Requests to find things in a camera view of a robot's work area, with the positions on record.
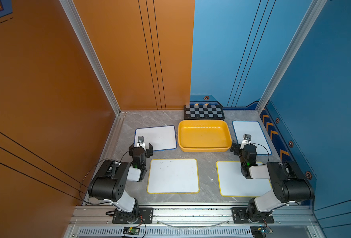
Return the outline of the left aluminium corner post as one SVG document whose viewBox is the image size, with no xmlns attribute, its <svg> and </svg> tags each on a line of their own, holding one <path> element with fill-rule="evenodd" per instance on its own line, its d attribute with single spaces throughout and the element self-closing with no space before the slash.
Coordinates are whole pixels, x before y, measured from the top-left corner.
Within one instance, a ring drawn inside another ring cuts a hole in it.
<svg viewBox="0 0 351 238">
<path fill-rule="evenodd" d="M 121 115 L 121 108 L 117 102 L 117 99 L 113 93 L 111 85 L 107 79 L 104 69 L 100 63 L 97 53 L 92 45 L 86 28 L 81 20 L 81 17 L 77 11 L 74 1 L 60 0 L 61 6 L 80 42 L 84 53 L 117 117 Z"/>
</svg>

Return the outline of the right green circuit board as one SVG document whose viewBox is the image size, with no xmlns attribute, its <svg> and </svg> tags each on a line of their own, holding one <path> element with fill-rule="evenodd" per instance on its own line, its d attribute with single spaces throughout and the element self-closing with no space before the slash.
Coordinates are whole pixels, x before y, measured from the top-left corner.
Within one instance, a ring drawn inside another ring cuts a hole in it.
<svg viewBox="0 0 351 238">
<path fill-rule="evenodd" d="M 266 238 L 268 234 L 273 234 L 269 227 L 250 227 L 253 238 Z"/>
</svg>

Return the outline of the left blue-framed whiteboard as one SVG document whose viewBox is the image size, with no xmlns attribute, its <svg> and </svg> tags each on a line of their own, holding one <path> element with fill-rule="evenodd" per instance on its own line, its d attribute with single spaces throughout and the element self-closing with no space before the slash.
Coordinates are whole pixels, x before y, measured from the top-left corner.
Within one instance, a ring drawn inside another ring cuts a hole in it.
<svg viewBox="0 0 351 238">
<path fill-rule="evenodd" d="M 141 145 L 149 148 L 153 146 L 154 151 L 172 150 L 177 148 L 175 126 L 162 126 L 136 129 L 134 135 L 134 146 L 140 144 L 138 138 L 143 137 Z"/>
</svg>

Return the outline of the yellow plastic storage box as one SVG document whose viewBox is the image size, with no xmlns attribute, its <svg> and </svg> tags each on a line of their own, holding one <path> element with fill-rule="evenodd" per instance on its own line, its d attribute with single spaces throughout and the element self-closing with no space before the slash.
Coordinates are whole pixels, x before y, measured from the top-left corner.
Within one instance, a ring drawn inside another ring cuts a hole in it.
<svg viewBox="0 0 351 238">
<path fill-rule="evenodd" d="M 178 144 L 183 152 L 226 152 L 232 138 L 222 120 L 183 120 L 178 124 Z"/>
</svg>

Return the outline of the right aluminium corner post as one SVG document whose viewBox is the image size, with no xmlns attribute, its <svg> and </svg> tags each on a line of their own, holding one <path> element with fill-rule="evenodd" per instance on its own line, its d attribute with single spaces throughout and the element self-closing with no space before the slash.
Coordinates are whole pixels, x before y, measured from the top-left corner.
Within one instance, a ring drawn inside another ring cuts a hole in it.
<svg viewBox="0 0 351 238">
<path fill-rule="evenodd" d="M 260 115 L 270 100 L 272 94 L 280 83 L 283 75 L 300 49 L 302 43 L 310 32 L 312 26 L 317 20 L 327 0 L 314 0 L 310 3 L 304 17 L 302 18 L 287 50 L 285 51 L 278 67 L 276 68 L 271 80 L 269 81 L 257 107 L 256 111 Z"/>
</svg>

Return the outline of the black grey checkerboard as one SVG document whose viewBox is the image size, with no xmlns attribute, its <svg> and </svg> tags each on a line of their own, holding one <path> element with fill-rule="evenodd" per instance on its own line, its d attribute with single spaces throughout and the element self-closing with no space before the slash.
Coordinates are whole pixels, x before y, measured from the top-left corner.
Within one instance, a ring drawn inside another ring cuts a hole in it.
<svg viewBox="0 0 351 238">
<path fill-rule="evenodd" d="M 219 103 L 190 103 L 184 105 L 184 120 L 224 120 Z"/>
</svg>

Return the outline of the aluminium front rail frame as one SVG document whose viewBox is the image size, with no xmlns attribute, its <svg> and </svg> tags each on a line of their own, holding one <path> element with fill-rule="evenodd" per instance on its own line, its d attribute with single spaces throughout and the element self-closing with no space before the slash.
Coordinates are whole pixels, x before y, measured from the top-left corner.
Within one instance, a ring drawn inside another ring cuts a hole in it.
<svg viewBox="0 0 351 238">
<path fill-rule="evenodd" d="M 309 206 L 290 205 L 273 211 L 273 224 L 235 224 L 231 209 L 243 203 L 148 203 L 151 224 L 113 224 L 113 206 L 76 207 L 66 238 L 253 238 L 250 227 L 269 227 L 267 238 L 324 238 Z M 139 236 L 123 236 L 124 227 L 140 227 Z"/>
</svg>

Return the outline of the left green circuit board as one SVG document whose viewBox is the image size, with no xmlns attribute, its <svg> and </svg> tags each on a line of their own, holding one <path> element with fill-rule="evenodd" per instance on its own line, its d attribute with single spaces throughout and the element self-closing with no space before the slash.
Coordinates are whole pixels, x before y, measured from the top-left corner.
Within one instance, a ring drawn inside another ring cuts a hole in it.
<svg viewBox="0 0 351 238">
<path fill-rule="evenodd" d="M 140 235 L 140 227 L 124 227 L 123 236 L 139 236 Z"/>
</svg>

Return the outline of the right blue-framed whiteboard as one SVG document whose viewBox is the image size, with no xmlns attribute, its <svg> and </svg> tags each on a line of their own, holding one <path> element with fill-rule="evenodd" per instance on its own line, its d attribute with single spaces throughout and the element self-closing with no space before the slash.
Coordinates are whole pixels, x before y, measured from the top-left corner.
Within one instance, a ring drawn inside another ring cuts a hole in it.
<svg viewBox="0 0 351 238">
<path fill-rule="evenodd" d="M 259 122 L 233 121 L 232 124 L 238 144 L 242 143 L 244 134 L 249 134 L 252 136 L 251 143 L 257 146 L 258 155 L 272 154 Z"/>
</svg>

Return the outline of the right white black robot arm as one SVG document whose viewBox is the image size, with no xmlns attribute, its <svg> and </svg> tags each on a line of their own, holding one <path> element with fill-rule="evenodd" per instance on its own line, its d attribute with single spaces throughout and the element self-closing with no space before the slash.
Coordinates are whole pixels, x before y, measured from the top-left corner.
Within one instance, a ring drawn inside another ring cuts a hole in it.
<svg viewBox="0 0 351 238">
<path fill-rule="evenodd" d="M 288 204 L 311 200 L 314 191 L 298 164 L 293 161 L 257 164 L 257 147 L 253 143 L 233 143 L 230 149 L 240 158 L 241 172 L 246 179 L 265 179 L 271 183 L 271 190 L 252 198 L 246 210 L 237 212 L 238 217 L 250 223 L 270 220 L 275 209 Z"/>
</svg>

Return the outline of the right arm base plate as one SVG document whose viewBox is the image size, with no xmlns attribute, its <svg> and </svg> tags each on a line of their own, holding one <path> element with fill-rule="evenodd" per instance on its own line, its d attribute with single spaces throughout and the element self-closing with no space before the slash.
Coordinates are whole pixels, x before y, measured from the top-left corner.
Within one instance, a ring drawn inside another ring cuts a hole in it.
<svg viewBox="0 0 351 238">
<path fill-rule="evenodd" d="M 259 212 L 256 209 L 248 211 L 244 207 L 233 207 L 231 211 L 235 224 L 273 224 L 275 222 L 270 212 Z"/>
</svg>

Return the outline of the aluminium corner post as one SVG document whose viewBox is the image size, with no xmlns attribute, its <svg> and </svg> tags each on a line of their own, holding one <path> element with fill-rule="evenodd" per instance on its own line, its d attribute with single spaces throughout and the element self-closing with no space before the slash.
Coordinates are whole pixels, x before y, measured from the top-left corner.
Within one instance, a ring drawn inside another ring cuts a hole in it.
<svg viewBox="0 0 351 238">
<path fill-rule="evenodd" d="M 300 49 L 302 43 L 310 32 L 312 26 L 317 20 L 327 0 L 314 0 L 310 3 L 304 17 L 302 18 L 287 50 L 285 51 L 278 67 L 276 68 L 271 80 L 269 81 L 257 107 L 256 111 L 260 115 L 270 100 L 272 94 L 280 83 L 283 75 Z"/>
<path fill-rule="evenodd" d="M 113 93 L 111 85 L 107 79 L 104 69 L 100 63 L 97 53 L 92 45 L 86 28 L 81 20 L 81 17 L 77 11 L 74 1 L 60 0 L 61 6 L 80 42 L 84 53 L 117 117 L 121 115 L 121 108 L 117 102 L 117 99 Z"/>
</svg>

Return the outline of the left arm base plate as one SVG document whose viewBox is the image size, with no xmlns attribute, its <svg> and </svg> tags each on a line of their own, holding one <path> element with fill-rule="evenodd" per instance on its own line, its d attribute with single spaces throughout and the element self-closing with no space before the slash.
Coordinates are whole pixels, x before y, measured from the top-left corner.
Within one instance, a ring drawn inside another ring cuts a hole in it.
<svg viewBox="0 0 351 238">
<path fill-rule="evenodd" d="M 139 208 L 130 213 L 125 213 L 117 209 L 113 212 L 113 224 L 151 224 L 153 221 L 153 208 Z"/>
</svg>

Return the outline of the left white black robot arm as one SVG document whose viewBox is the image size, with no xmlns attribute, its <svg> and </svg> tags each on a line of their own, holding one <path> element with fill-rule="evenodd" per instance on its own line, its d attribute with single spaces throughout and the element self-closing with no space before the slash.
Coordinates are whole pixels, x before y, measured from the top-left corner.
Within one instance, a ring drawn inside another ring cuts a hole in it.
<svg viewBox="0 0 351 238">
<path fill-rule="evenodd" d="M 147 172 L 147 159 L 153 155 L 153 145 L 145 145 L 142 139 L 129 147 L 132 162 L 105 160 L 92 179 L 88 194 L 115 207 L 106 215 L 113 218 L 114 224 L 144 223 L 152 209 L 140 211 L 138 200 L 125 191 L 128 181 L 141 182 Z"/>
</svg>

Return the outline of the yellow-framed whiteboard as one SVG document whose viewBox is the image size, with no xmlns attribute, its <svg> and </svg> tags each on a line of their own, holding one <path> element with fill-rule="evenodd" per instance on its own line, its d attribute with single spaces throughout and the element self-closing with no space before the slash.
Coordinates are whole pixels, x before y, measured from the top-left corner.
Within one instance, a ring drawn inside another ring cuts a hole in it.
<svg viewBox="0 0 351 238">
<path fill-rule="evenodd" d="M 216 163 L 220 194 L 223 197 L 258 197 L 272 190 L 268 179 L 246 179 L 240 162 Z"/>
<path fill-rule="evenodd" d="M 148 194 L 199 193 L 196 159 L 153 159 L 148 176 Z"/>
</svg>

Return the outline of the green circuit board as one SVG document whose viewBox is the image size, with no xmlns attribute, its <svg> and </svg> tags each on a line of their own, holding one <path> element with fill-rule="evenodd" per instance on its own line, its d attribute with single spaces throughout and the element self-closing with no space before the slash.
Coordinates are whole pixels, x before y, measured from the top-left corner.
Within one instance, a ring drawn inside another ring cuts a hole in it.
<svg viewBox="0 0 351 238">
<path fill-rule="evenodd" d="M 123 236 L 139 236 L 140 235 L 140 227 L 124 227 Z"/>
<path fill-rule="evenodd" d="M 253 238 L 266 238 L 268 234 L 273 234 L 269 227 L 250 227 Z"/>
</svg>

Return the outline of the blue-framed whiteboard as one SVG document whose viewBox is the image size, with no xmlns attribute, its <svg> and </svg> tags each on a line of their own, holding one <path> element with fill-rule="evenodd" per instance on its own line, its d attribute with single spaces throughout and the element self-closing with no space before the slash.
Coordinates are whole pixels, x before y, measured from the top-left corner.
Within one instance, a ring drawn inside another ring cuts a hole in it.
<svg viewBox="0 0 351 238">
<path fill-rule="evenodd" d="M 175 126 L 162 126 L 136 129 L 134 135 L 134 146 L 140 144 L 138 138 L 143 137 L 141 145 L 149 148 L 153 146 L 154 151 L 172 150 L 177 148 Z"/>
<path fill-rule="evenodd" d="M 251 143 L 257 146 L 258 155 L 272 154 L 259 122 L 233 121 L 232 124 L 238 144 L 242 143 L 244 134 L 249 134 L 252 136 Z"/>
</svg>

